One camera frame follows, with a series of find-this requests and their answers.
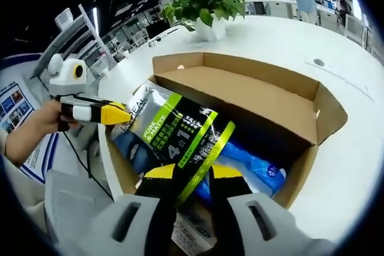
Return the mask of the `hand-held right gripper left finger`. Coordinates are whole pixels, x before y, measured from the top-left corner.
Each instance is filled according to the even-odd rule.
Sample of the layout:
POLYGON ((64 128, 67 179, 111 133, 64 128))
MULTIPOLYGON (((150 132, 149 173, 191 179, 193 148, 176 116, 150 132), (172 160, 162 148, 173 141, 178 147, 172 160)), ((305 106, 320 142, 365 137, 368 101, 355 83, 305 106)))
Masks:
POLYGON ((92 219, 85 234, 86 255, 167 255, 176 218, 175 165, 145 174, 127 194, 92 219))

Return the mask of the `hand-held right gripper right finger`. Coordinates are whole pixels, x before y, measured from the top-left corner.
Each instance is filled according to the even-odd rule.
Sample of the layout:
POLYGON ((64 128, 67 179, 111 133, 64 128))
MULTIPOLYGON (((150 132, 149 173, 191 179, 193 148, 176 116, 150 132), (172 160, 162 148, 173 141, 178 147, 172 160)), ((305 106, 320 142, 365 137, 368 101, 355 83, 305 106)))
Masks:
POLYGON ((301 233, 293 216, 266 194, 251 192, 237 169, 214 164, 209 188, 220 255, 301 253, 301 233))

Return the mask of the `person's left hand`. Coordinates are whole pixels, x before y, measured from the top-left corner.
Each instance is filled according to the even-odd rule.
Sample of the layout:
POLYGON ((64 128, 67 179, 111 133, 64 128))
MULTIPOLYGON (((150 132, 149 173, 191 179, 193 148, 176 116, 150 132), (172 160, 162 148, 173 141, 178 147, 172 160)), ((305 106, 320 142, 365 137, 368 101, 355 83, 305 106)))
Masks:
POLYGON ((39 132, 43 134, 63 132, 79 127, 78 121, 62 114, 62 104, 57 100, 46 101, 40 109, 33 112, 31 119, 39 132))

